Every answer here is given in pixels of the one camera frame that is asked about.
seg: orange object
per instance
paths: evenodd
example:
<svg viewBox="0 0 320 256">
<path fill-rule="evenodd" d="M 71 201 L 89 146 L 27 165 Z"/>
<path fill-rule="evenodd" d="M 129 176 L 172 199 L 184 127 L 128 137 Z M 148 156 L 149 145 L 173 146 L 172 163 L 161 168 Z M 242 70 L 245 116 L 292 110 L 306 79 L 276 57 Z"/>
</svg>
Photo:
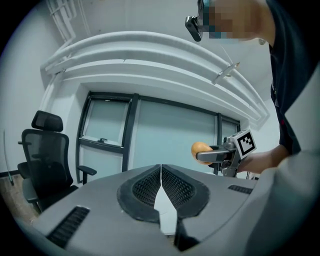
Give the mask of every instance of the orange object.
<svg viewBox="0 0 320 256">
<path fill-rule="evenodd" d="M 204 143 L 204 142 L 195 142 L 193 143 L 192 147 L 191 147 L 191 153 L 193 158 L 202 165 L 211 165 L 212 162 L 202 162 L 196 159 L 196 154 L 199 152 L 204 152 L 204 151 L 213 151 L 213 149 L 211 147 L 209 147 L 208 144 Z"/>
</svg>

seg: chair headrest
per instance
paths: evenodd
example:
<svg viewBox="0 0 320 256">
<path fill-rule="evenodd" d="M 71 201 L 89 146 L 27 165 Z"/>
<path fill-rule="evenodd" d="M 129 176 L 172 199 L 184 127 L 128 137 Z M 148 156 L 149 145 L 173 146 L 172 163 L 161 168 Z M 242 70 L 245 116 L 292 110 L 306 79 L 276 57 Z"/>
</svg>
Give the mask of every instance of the chair headrest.
<svg viewBox="0 0 320 256">
<path fill-rule="evenodd" d="M 64 124 L 60 116 L 38 110 L 32 120 L 31 126 L 35 129 L 62 132 Z"/>
</svg>

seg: window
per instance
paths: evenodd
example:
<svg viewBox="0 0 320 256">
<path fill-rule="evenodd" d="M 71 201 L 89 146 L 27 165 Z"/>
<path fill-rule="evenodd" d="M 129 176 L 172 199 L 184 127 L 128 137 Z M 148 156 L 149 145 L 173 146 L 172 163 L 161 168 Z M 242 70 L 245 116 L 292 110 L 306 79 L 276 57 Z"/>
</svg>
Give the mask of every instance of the window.
<svg viewBox="0 0 320 256">
<path fill-rule="evenodd" d="M 122 154 L 108 152 L 88 146 L 80 146 L 81 166 L 88 166 L 96 170 L 96 175 L 88 175 L 88 182 L 121 173 Z"/>
<path fill-rule="evenodd" d="M 85 121 L 82 139 L 123 146 L 123 136 L 129 103 L 125 101 L 93 100 Z"/>
<path fill-rule="evenodd" d="M 145 100 L 140 101 L 137 111 L 129 167 L 169 164 L 210 171 L 194 160 L 191 146 L 197 141 L 217 143 L 215 115 Z"/>
<path fill-rule="evenodd" d="M 238 132 L 237 125 L 233 122 L 225 121 L 222 119 L 222 142 L 225 137 L 229 137 Z"/>
<path fill-rule="evenodd" d="M 211 172 L 191 155 L 194 142 L 220 145 L 240 122 L 199 107 L 139 94 L 90 92 L 83 107 L 76 166 L 97 171 L 88 181 L 130 169 L 171 164 Z M 81 182 L 76 171 L 77 182 Z"/>
</svg>

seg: person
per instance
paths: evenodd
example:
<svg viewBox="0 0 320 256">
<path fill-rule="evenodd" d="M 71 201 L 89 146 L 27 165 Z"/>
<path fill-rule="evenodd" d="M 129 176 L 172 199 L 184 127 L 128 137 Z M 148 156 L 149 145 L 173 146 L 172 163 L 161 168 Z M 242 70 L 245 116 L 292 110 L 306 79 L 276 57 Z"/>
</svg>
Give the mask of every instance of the person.
<svg viewBox="0 0 320 256">
<path fill-rule="evenodd" d="M 207 22 L 216 32 L 225 32 L 228 38 L 240 41 L 261 38 L 269 43 L 273 76 L 271 98 L 279 121 L 279 145 L 268 152 L 249 155 L 239 165 L 238 172 L 260 174 L 301 150 L 285 113 L 312 76 L 319 62 L 319 48 L 315 33 L 308 31 L 317 24 L 312 22 L 316 19 L 313 8 L 310 3 L 300 5 L 285 0 L 210 2 L 206 15 L 209 21 L 203 24 Z"/>
</svg>

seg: gray surface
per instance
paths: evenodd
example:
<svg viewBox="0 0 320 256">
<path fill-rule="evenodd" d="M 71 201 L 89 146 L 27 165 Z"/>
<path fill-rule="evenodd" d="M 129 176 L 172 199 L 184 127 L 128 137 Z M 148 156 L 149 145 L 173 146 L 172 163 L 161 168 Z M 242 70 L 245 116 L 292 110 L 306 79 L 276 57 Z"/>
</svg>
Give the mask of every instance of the gray surface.
<svg viewBox="0 0 320 256">
<path fill-rule="evenodd" d="M 40 232 L 35 230 L 29 225 L 26 225 L 19 219 L 15 219 L 16 223 L 18 224 L 19 228 L 25 234 L 25 236 L 33 243 L 38 250 L 45 255 L 48 256 L 70 256 L 70 254 L 65 251 L 64 249 L 58 247 L 48 239 L 46 239 Z"/>
<path fill-rule="evenodd" d="M 155 223 L 134 220 L 119 206 L 118 187 L 151 166 L 129 170 L 89 182 L 44 211 L 33 226 L 47 236 L 75 207 L 90 209 L 66 246 L 76 255 L 173 255 L 178 250 Z"/>
<path fill-rule="evenodd" d="M 185 255 L 268 255 L 304 221 L 319 194 L 319 170 L 320 153 L 308 152 L 265 170 L 239 211 Z"/>
<path fill-rule="evenodd" d="M 256 180 L 208 175 L 176 165 L 169 166 L 202 182 L 209 188 L 210 200 L 202 212 L 196 217 L 183 220 L 188 236 L 199 241 L 202 241 L 225 224 L 249 197 L 249 194 L 240 193 L 228 189 L 228 187 L 238 185 L 253 189 L 257 183 Z"/>
<path fill-rule="evenodd" d="M 258 181 L 208 175 L 171 167 L 210 189 L 210 202 L 197 217 L 183 220 L 189 236 L 201 240 L 177 251 L 156 224 L 136 221 L 124 213 L 116 192 L 143 167 L 88 183 L 48 208 L 34 227 L 43 235 L 76 205 L 91 209 L 66 249 L 77 255 L 219 255 L 268 254 L 303 222 L 320 191 L 320 153 L 301 152 L 279 167 L 265 170 Z M 250 195 L 229 185 L 253 188 Z"/>
</svg>

